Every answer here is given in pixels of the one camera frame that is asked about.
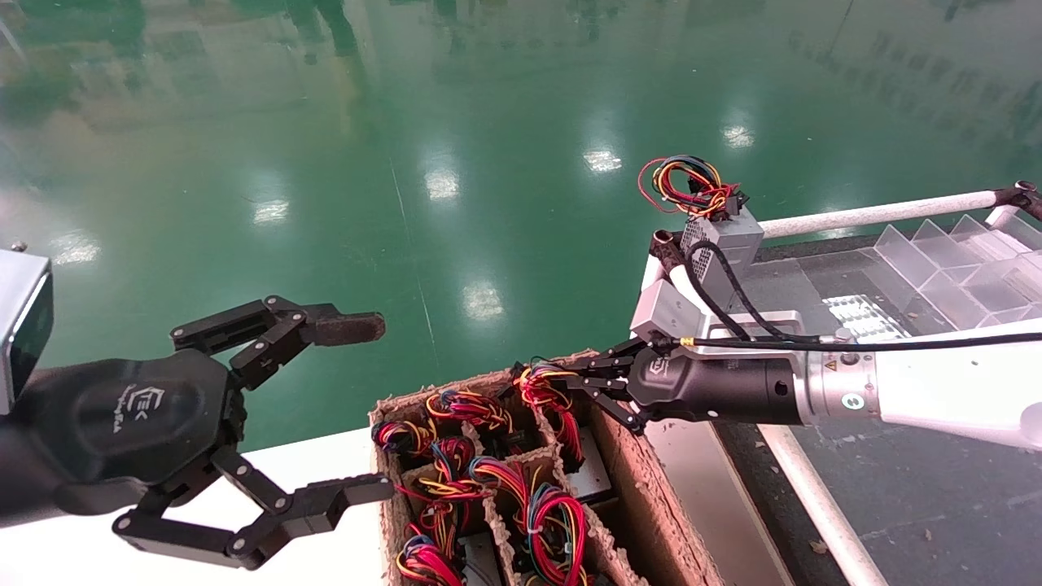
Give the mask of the left gripper finger worn pad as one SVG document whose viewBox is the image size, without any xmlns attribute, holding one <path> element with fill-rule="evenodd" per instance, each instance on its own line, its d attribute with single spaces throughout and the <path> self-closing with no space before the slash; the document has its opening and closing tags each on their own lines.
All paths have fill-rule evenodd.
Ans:
<svg viewBox="0 0 1042 586">
<path fill-rule="evenodd" d="M 271 295 L 176 326 L 170 337 L 175 350 L 213 356 L 242 348 L 230 358 L 230 371 L 240 387 L 256 390 L 312 345 L 369 343 L 384 334 L 380 313 L 343 314 L 334 304 L 301 306 Z"/>
</svg>

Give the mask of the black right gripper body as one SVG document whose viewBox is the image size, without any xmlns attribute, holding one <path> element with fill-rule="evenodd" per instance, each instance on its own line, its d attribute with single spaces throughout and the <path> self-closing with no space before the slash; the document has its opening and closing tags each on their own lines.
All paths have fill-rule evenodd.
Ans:
<svg viewBox="0 0 1042 586">
<path fill-rule="evenodd" d="M 637 355 L 630 400 L 652 421 L 800 426 L 796 385 L 786 359 L 700 360 L 654 350 Z"/>
</svg>

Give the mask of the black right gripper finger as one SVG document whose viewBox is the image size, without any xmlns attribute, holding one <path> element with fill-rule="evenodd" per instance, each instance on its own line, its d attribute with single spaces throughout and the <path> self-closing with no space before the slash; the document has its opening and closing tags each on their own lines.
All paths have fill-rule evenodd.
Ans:
<svg viewBox="0 0 1042 586">
<path fill-rule="evenodd" d="M 656 358 L 644 340 L 626 340 L 594 356 L 577 357 L 566 370 L 581 379 L 628 379 L 635 368 Z"/>
<path fill-rule="evenodd" d="M 630 434 L 645 433 L 649 419 L 635 407 L 626 383 L 578 383 L 578 390 L 619 426 Z"/>
</svg>

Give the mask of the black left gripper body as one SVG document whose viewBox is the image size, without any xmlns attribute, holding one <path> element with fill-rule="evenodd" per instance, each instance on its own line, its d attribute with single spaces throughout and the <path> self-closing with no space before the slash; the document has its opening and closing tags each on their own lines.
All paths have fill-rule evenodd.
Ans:
<svg viewBox="0 0 1042 586">
<path fill-rule="evenodd" d="M 245 419 L 234 375 L 198 350 L 34 372 L 21 396 L 21 513 L 104 515 L 152 488 L 187 503 Z"/>
</svg>

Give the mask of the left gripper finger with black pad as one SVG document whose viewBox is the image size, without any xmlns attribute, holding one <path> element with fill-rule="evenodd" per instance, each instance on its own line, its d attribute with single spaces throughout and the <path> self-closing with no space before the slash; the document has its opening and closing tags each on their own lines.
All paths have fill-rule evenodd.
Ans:
<svg viewBox="0 0 1042 586">
<path fill-rule="evenodd" d="M 111 524 L 114 534 L 144 553 L 256 571 L 293 540 L 334 531 L 346 509 L 396 493 L 384 474 L 309 483 L 287 493 L 230 446 L 209 453 L 200 469 L 227 479 L 260 515 L 237 531 L 166 518 L 164 512 L 180 496 L 208 488 L 200 475 L 180 474 L 175 490 L 149 489 Z"/>
</svg>

